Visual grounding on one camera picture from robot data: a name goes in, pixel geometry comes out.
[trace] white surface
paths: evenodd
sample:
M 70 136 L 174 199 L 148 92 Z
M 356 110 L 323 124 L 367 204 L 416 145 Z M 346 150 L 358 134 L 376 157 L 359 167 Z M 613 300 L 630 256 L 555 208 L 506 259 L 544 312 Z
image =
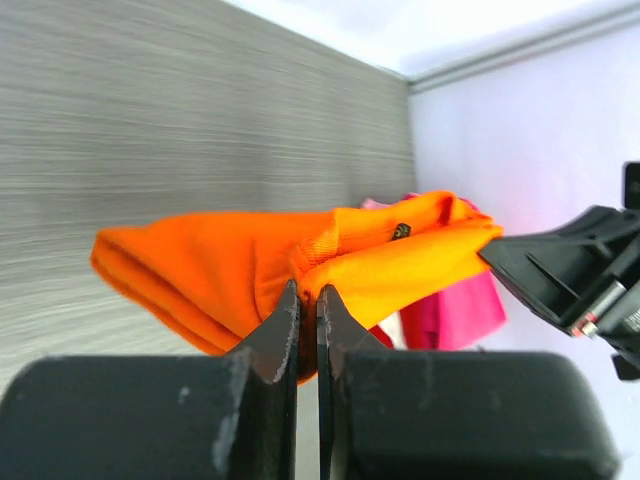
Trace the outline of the white surface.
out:
M 514 29 L 625 0 L 225 0 L 364 62 L 416 75 Z
M 510 235 L 621 206 L 622 165 L 640 159 L 639 45 L 636 27 L 413 97 L 420 189 L 473 200 Z M 482 345 L 570 357 L 626 458 L 620 478 L 640 478 L 640 384 L 616 380 L 604 342 L 572 340 L 503 298 L 510 322 Z

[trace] orange fabric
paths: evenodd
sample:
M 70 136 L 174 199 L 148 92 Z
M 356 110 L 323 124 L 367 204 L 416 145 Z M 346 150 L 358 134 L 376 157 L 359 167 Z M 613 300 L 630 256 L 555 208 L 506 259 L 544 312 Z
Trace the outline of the orange fabric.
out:
M 410 236 L 391 241 L 396 226 Z M 303 304 L 327 284 L 371 328 L 487 270 L 476 252 L 502 234 L 448 192 L 383 210 L 192 213 L 98 232 L 91 264 L 114 289 L 209 354 L 239 343 L 295 278 Z

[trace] gray surface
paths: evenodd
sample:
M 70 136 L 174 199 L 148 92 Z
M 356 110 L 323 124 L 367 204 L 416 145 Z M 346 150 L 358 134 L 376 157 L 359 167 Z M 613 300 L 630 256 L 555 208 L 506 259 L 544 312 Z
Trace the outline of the gray surface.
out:
M 9 0 L 0 44 L 0 392 L 45 354 L 194 352 L 90 271 L 100 227 L 414 187 L 400 80 L 225 4 Z

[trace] white backdrop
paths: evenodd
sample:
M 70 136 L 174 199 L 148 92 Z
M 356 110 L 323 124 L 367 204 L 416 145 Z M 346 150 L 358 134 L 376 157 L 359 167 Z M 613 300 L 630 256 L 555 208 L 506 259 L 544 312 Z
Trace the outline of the white backdrop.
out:
M 640 159 L 640 27 L 412 97 L 418 184 L 473 200 L 507 234 L 555 228 L 593 204 L 621 206 Z M 488 349 L 547 350 L 589 378 L 640 478 L 640 384 L 614 374 L 600 340 L 572 340 L 503 292 L 510 322 Z

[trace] magenta fabric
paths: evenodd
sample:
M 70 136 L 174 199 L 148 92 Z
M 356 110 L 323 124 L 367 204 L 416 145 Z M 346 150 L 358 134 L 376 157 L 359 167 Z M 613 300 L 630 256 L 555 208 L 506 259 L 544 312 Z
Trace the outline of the magenta fabric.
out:
M 417 195 L 409 193 L 404 199 Z M 366 209 L 387 206 L 370 198 L 362 204 Z M 468 347 L 497 330 L 507 319 L 490 273 L 468 278 L 423 298 L 402 309 L 400 315 L 407 346 L 435 350 Z

